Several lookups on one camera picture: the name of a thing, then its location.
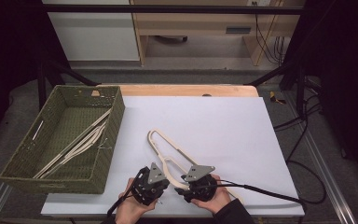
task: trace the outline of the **wicker basket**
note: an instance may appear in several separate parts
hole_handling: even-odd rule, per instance
[[[110,108],[96,144],[48,178],[33,178]],[[120,87],[56,86],[0,179],[31,193],[103,193],[124,109]]]

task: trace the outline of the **white table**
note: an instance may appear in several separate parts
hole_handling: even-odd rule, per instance
[[[198,164],[215,166],[213,173],[222,179],[297,198],[262,98],[124,96],[124,103],[126,111],[104,194],[49,194],[42,215],[104,216],[126,188],[129,177],[153,161],[161,167],[146,140],[148,131],[156,128]],[[162,142],[158,147],[163,148],[163,153],[172,151]],[[232,190],[244,199],[252,216],[304,216],[299,204],[247,189]],[[183,200],[172,186],[165,190],[160,202],[145,217],[211,216],[206,210]]]

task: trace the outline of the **gray floor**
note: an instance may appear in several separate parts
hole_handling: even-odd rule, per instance
[[[104,64],[103,67],[94,69],[85,67],[84,64],[78,64],[76,69],[86,77],[105,83],[242,84],[266,74],[274,66],[268,62],[263,62],[261,66],[256,68],[249,66],[249,56],[238,50],[244,47],[243,42],[234,37],[232,39],[190,37],[187,43],[156,38],[152,39],[149,44],[150,48],[146,60],[148,64],[144,67],[125,65],[117,68],[109,67],[112,64]],[[68,82],[74,82],[67,76],[65,76],[65,79]],[[273,125],[293,118],[289,105],[272,103],[269,100],[269,90],[276,89],[274,83],[278,80],[278,77],[274,78],[259,88],[259,94],[265,99]],[[276,93],[279,99],[283,98],[280,92],[277,91]],[[289,91],[287,94],[293,95],[294,92]],[[307,96],[312,95],[310,91],[306,91],[306,94]],[[0,124],[0,172],[37,115],[36,82],[32,81],[17,88],[11,93],[11,97],[12,105]],[[313,99],[311,103],[316,104],[317,99]],[[314,113],[310,116],[309,132],[325,160],[328,161],[328,166],[358,223],[358,165],[355,161],[341,158],[339,145],[323,114]],[[276,132],[276,134],[282,153],[287,157],[300,135],[299,127],[294,126],[285,131]],[[299,145],[293,159],[301,161],[315,170],[304,142]],[[321,197],[321,187],[314,177],[295,165],[289,165],[289,170],[301,197],[310,200]],[[43,194],[26,194],[13,189],[0,214],[0,219],[43,218],[54,221],[60,220],[40,216],[40,210],[45,199],[46,195]],[[309,204],[308,208],[304,218],[305,223],[340,223],[336,210],[329,199],[322,204]],[[276,218],[269,218],[267,221],[269,223],[296,222],[291,219],[281,220]]]

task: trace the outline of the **human hand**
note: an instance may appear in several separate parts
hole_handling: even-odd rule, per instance
[[[125,192],[130,188],[133,178],[129,179],[126,190],[118,195],[118,198],[122,197]],[[116,223],[117,224],[134,224],[145,212],[155,209],[158,199],[153,201],[148,206],[138,203],[135,198],[130,197],[125,199],[117,208]]]
[[[220,181],[220,176],[211,175],[216,181],[217,184],[220,185],[222,182]],[[228,191],[226,188],[217,188],[216,193],[212,197],[212,199],[208,202],[203,202],[197,199],[192,199],[191,202],[195,204],[197,207],[205,208],[208,211],[216,214],[220,209],[226,206],[231,202],[231,198],[229,197]]]

